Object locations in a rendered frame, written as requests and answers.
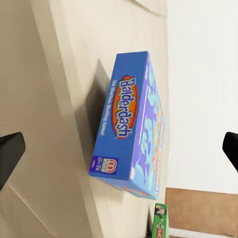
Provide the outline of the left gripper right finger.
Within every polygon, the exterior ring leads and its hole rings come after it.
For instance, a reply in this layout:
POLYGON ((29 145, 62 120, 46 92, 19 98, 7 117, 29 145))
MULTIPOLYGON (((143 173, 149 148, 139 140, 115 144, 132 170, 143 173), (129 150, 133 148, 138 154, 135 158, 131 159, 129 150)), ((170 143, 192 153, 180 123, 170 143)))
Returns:
POLYGON ((222 150, 238 172, 238 134, 226 132, 223 139, 222 150))

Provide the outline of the board game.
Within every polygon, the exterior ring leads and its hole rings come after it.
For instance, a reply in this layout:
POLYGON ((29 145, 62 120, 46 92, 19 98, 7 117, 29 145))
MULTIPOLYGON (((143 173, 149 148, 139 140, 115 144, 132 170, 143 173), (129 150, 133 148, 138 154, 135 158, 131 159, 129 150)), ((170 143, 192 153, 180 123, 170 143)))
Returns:
POLYGON ((165 125, 149 51, 117 54, 88 175, 159 200, 165 125))
POLYGON ((152 238, 169 238, 168 204, 155 206, 152 238))

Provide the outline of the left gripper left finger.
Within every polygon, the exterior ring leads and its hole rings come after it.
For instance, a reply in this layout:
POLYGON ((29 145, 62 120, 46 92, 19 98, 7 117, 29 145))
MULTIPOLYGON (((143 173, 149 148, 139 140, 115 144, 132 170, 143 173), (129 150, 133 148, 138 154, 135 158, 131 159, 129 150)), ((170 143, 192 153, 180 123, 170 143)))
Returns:
POLYGON ((26 150, 22 132, 0 137, 0 191, 26 150))

